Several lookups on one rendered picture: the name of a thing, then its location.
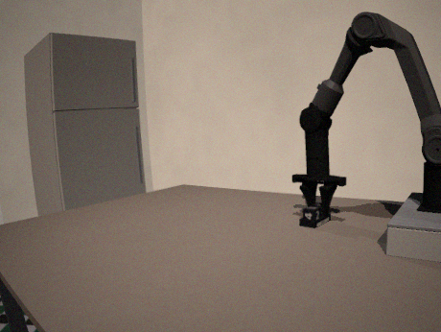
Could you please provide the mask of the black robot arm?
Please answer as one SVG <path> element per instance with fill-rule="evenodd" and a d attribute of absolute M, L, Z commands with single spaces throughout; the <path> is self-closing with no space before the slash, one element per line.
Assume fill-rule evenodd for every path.
<path fill-rule="evenodd" d="M 373 51 L 370 46 L 394 50 L 420 119 L 426 162 L 423 203 L 417 211 L 441 213 L 441 106 L 413 35 L 378 13 L 355 16 L 330 79 L 317 86 L 310 106 L 301 111 L 306 158 L 329 157 L 330 117 L 344 94 L 342 85 L 358 58 Z"/>

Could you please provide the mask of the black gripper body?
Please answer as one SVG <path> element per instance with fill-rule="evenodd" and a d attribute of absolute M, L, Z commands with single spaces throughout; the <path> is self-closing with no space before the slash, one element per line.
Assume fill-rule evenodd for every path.
<path fill-rule="evenodd" d="M 345 186 L 346 177 L 337 178 L 330 175 L 329 157 L 320 159 L 307 159 L 307 174 L 292 175 L 292 182 L 312 181 L 315 184 L 332 183 L 333 185 Z M 305 180 L 303 180 L 305 179 Z"/>

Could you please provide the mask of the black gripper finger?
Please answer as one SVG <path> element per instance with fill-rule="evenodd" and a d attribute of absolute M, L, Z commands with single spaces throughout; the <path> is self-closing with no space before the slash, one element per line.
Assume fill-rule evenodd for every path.
<path fill-rule="evenodd" d="M 306 199 L 307 205 L 311 206 L 311 204 L 314 204 L 317 184 L 310 183 L 308 181 L 302 181 L 302 185 L 300 185 L 299 187 Z"/>
<path fill-rule="evenodd" d="M 324 186 L 319 187 L 320 196 L 321 196 L 321 210 L 323 215 L 329 212 L 330 203 L 336 189 L 337 189 L 337 185 L 333 185 L 332 183 L 324 183 Z"/>

